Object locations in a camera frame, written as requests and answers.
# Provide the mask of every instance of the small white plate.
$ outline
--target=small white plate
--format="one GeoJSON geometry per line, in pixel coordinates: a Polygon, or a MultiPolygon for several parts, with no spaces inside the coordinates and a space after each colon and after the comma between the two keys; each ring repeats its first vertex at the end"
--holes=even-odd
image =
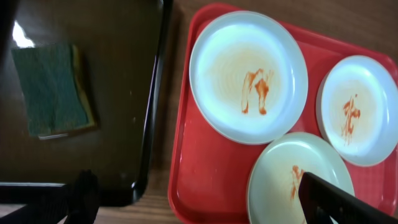
{"type": "Polygon", "coordinates": [[[264,144],[299,119],[308,91],[304,57],[278,22],[232,12],[211,22],[190,59],[193,97],[205,119],[236,142],[264,144]]]}
{"type": "Polygon", "coordinates": [[[348,170],[323,139],[290,133],[270,143],[258,158],[248,185],[250,222],[303,224],[298,189],[302,172],[311,172],[354,195],[348,170]]]}
{"type": "Polygon", "coordinates": [[[321,134],[358,166],[382,162],[398,142],[398,90],[377,61],[351,56],[333,67],[317,96],[321,134]]]}

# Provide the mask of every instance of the round plate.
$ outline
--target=round plate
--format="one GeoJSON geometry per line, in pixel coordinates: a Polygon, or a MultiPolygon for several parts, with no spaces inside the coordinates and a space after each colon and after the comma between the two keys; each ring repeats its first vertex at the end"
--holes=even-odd
{"type": "Polygon", "coordinates": [[[255,12],[232,12],[199,35],[190,59],[193,97],[222,135],[264,144],[285,134],[307,99],[303,55],[278,22],[255,12]]]}
{"type": "Polygon", "coordinates": [[[251,172],[250,222],[303,224],[298,196],[303,172],[311,172],[354,195],[343,160],[326,141],[308,133],[286,134],[266,147],[251,172]]]}
{"type": "Polygon", "coordinates": [[[324,139],[359,166],[382,162],[398,142],[398,90],[389,72],[365,56],[347,57],[325,78],[317,97],[324,139]]]}

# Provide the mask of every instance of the large white plate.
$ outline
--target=large white plate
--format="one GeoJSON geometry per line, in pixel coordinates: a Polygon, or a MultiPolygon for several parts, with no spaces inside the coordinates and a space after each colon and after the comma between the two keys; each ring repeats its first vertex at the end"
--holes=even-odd
{"type": "Polygon", "coordinates": [[[382,162],[398,142],[398,89],[377,61],[355,55],[337,63],[317,96],[325,140],[358,166],[382,162]]]}
{"type": "Polygon", "coordinates": [[[285,134],[300,117],[308,91],[304,57],[293,37],[273,19],[247,11],[219,17],[199,35],[190,84],[205,119],[245,144],[285,134]]]}
{"type": "Polygon", "coordinates": [[[326,141],[308,133],[286,134],[266,147],[251,172],[251,223],[303,223],[305,217],[297,192],[300,178],[297,180],[294,169],[299,175],[301,170],[311,172],[354,195],[343,160],[326,141]]]}

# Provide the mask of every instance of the sauce stain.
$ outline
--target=sauce stain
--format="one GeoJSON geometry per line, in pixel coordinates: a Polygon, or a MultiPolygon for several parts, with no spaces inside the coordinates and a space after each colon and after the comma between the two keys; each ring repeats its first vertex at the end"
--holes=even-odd
{"type": "Polygon", "coordinates": [[[354,98],[351,97],[347,103],[343,106],[343,112],[346,116],[345,125],[341,128],[341,136],[345,138],[346,144],[349,145],[353,137],[354,124],[351,123],[353,118],[359,119],[361,116],[361,110],[354,107],[354,98]]]}
{"type": "Polygon", "coordinates": [[[269,70],[268,74],[264,77],[264,70],[259,69],[255,73],[247,72],[244,78],[243,88],[242,88],[242,113],[247,114],[249,112],[249,100],[248,96],[251,92],[253,83],[256,83],[254,87],[259,95],[259,113],[261,115],[267,114],[266,110],[266,98],[269,91],[269,82],[274,75],[273,70],[269,70]]]}
{"type": "Polygon", "coordinates": [[[290,201],[292,202],[295,196],[298,194],[300,182],[304,175],[304,170],[299,169],[297,165],[294,165],[292,168],[292,190],[290,191],[290,201]]]}

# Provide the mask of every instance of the green sponge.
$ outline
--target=green sponge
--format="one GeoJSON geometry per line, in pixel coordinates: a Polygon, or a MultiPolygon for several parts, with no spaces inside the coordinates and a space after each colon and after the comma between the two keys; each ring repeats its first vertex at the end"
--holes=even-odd
{"type": "Polygon", "coordinates": [[[81,85],[80,54],[69,44],[13,49],[31,136],[94,126],[81,85]]]}

